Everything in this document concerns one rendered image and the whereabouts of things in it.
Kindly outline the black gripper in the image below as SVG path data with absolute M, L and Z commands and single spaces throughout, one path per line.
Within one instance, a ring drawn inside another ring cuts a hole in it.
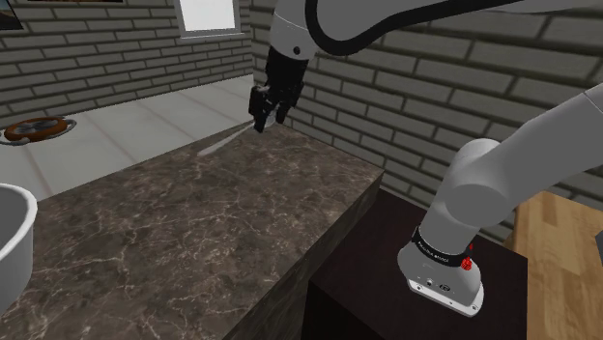
M 275 108 L 275 121 L 284 123 L 289 110 L 297 105 L 300 98 L 307 65 L 307 59 L 294 59 L 270 47 L 265 66 L 266 85 L 270 88 L 255 85 L 250 91 L 248 113 L 253 117 L 256 131 L 262 133 L 265 129 L 273 110 L 271 99 L 279 102 Z

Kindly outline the dark robot stand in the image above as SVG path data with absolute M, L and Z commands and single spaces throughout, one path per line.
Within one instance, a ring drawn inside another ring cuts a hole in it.
M 312 275 L 301 340 L 529 340 L 528 261 L 474 238 L 484 302 L 472 318 L 412 292 L 397 253 L 425 214 L 384 190 Z

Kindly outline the silver knife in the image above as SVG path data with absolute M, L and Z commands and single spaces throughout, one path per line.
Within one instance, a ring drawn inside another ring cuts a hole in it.
M 217 150 L 219 150 L 220 148 L 224 147 L 225 145 L 227 145 L 228 143 L 232 142 L 233 140 L 235 140 L 237 137 L 239 137 L 241 134 L 245 133 L 246 131 L 250 130 L 250 129 L 255 129 L 255 124 L 249 124 L 248 126 L 241 128 L 240 130 L 230 134 L 229 136 L 221 139 L 220 141 L 214 143 L 213 145 L 199 151 L 197 154 L 199 156 L 208 156 L 214 152 L 216 152 Z

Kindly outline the white bowl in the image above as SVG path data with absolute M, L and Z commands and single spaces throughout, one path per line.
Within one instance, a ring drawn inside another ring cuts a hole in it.
M 33 271 L 38 201 L 27 189 L 0 184 L 0 316 L 18 299 Z

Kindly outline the wooden table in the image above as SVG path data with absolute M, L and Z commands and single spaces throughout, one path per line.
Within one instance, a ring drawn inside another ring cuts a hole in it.
M 528 340 L 603 340 L 603 212 L 542 191 L 504 242 L 528 259 Z

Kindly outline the wall picture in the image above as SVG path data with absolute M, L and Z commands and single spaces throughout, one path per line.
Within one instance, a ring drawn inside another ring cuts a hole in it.
M 22 29 L 23 27 L 9 1 L 0 0 L 0 31 Z

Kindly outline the window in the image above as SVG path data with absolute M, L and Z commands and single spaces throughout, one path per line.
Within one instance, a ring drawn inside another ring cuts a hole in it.
M 239 35 L 239 0 L 173 0 L 181 38 L 185 40 Z

